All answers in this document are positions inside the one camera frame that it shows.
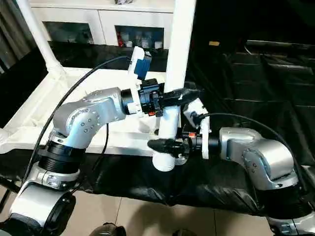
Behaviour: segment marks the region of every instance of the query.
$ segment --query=cabinet shelf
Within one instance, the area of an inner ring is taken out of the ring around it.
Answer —
[[[173,13],[174,0],[135,0],[117,5],[114,0],[30,0],[31,7],[77,8],[115,11]]]

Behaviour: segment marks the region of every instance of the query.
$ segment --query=cabinet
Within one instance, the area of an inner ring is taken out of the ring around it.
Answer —
[[[47,40],[164,48],[170,45],[174,0],[30,0]]]
[[[93,9],[32,7],[47,40],[106,44],[98,11]]]

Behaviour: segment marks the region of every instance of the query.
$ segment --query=white pipe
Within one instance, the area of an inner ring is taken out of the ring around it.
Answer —
[[[196,0],[175,1],[164,92],[184,87],[195,5]],[[179,111],[179,107],[164,109],[159,126],[159,138],[175,138]],[[154,152],[153,165],[160,171],[171,171],[175,166],[175,158],[170,154]]]
[[[56,79],[65,75],[64,69],[57,61],[53,51],[51,50],[44,33],[37,21],[28,0],[16,0],[22,15],[33,35],[33,38],[46,62],[47,71],[52,73]]]

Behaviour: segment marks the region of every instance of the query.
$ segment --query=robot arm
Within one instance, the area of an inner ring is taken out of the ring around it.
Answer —
[[[163,93],[156,79],[144,80],[150,56],[135,47],[128,74],[130,89],[109,88],[94,91],[81,100],[62,105],[54,113],[49,140],[38,151],[34,163],[2,225],[9,236],[60,235],[75,206],[70,190],[79,174],[86,148],[105,124],[143,113],[160,117],[166,106],[180,106],[199,96],[198,90],[178,89]]]
[[[213,135],[209,120],[199,119],[208,113],[200,99],[186,105],[183,111],[194,128],[201,127],[201,133],[182,132],[181,141],[150,140],[150,148],[187,158],[193,151],[204,150],[206,145],[208,153],[202,153],[204,159],[208,159],[208,154],[215,154],[246,170],[264,206],[270,228],[277,236],[315,235],[315,211],[301,198],[293,156],[284,144],[265,139],[248,128],[224,127],[218,135]]]

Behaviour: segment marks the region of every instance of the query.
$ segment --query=black cable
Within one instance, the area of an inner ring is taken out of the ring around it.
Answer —
[[[100,164],[100,162],[101,162],[101,160],[102,160],[102,158],[103,158],[103,156],[104,156],[104,154],[105,154],[106,148],[107,148],[108,139],[109,139],[109,124],[107,123],[107,124],[106,124],[106,140],[105,140],[105,145],[104,145],[104,148],[103,148],[102,152],[100,153],[99,157],[98,157],[97,160],[95,161],[95,163],[94,163],[94,165],[93,165],[93,167],[92,167],[92,169],[91,169],[91,173],[93,173],[93,172],[96,170],[96,168],[98,167],[98,165]],[[79,190],[80,187],[82,186],[82,184],[84,183],[84,181],[87,180],[87,179],[88,179],[88,176],[85,175],[85,176],[82,178],[81,182],[77,185],[77,187],[75,187],[75,188],[71,191],[71,194],[74,194],[77,190]]]
[[[33,161],[35,159],[35,156],[37,154],[37,151],[38,151],[38,147],[39,147],[39,144],[40,144],[40,141],[45,133],[45,131],[47,130],[48,126],[49,126],[49,123],[51,122],[51,120],[53,119],[54,117],[54,114],[56,112],[56,110],[64,103],[64,101],[69,97],[69,95],[87,78],[89,77],[91,74],[93,74],[95,71],[97,71],[98,69],[101,69],[104,65],[108,64],[108,63],[111,63],[111,62],[114,62],[116,60],[119,60],[119,59],[128,59],[129,57],[128,56],[120,56],[120,57],[116,57],[116,58],[113,58],[113,59],[110,59],[110,60],[107,60],[103,63],[101,63],[100,65],[96,66],[94,69],[90,70],[87,74],[85,74],[80,80],[78,80],[70,89],[69,91],[62,97],[62,99],[60,100],[60,102],[58,103],[58,105],[56,106],[56,108],[54,109],[54,111],[52,112],[52,114],[50,115],[50,117],[48,118],[48,120],[46,121],[42,131],[40,132],[39,134],[39,137],[37,139],[37,142],[35,144],[35,147],[34,147],[34,150],[33,150],[33,153],[31,154],[31,158],[29,160],[29,164],[26,168],[26,171],[25,171],[25,174],[24,174],[24,177],[22,179],[22,184],[25,182],[26,178],[28,177],[30,171],[31,171],[31,168],[32,168],[32,165],[33,165]]]
[[[307,187],[306,187],[306,184],[302,178],[302,170],[300,168],[300,166],[298,165],[296,159],[295,159],[295,155],[292,151],[292,149],[290,148],[289,144],[285,141],[285,139],[280,135],[278,134],[274,129],[270,128],[269,126],[255,120],[255,119],[252,119],[252,118],[249,118],[249,117],[245,117],[245,116],[241,116],[241,115],[237,115],[237,114],[232,114],[232,113],[207,113],[207,114],[202,114],[200,115],[198,118],[199,119],[204,119],[205,117],[215,117],[215,116],[227,116],[227,117],[235,117],[235,118],[241,118],[241,119],[245,119],[245,120],[248,120],[248,121],[251,121],[263,128],[265,128],[266,130],[270,131],[274,136],[277,137],[277,139],[283,143],[287,149],[291,152],[291,155],[293,157],[293,160],[294,160],[294,165],[295,165],[295,170],[296,170],[296,174],[301,182],[301,187],[302,187],[302,190],[304,191],[304,193],[307,193]]]
[[[102,158],[103,158],[103,155],[106,151],[106,148],[107,148],[107,144],[108,144],[108,138],[109,138],[109,124],[106,124],[106,140],[105,140],[105,145],[104,145],[104,148],[102,150],[102,152],[100,153],[99,157],[97,158],[97,160],[95,161],[93,167],[92,167],[92,172],[94,172],[97,168],[97,166],[100,164]]]

